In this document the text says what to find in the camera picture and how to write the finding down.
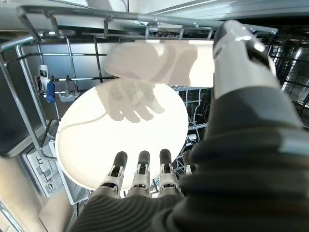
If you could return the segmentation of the right robot hand dark glove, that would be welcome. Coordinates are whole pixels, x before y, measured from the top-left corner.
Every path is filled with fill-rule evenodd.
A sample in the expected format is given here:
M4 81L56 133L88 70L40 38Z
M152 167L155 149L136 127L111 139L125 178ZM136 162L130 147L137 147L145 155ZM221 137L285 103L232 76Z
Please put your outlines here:
M265 46L236 20L213 40L209 128L190 153L192 174L157 198L123 199L102 186L73 232L306 232L309 134L281 90Z

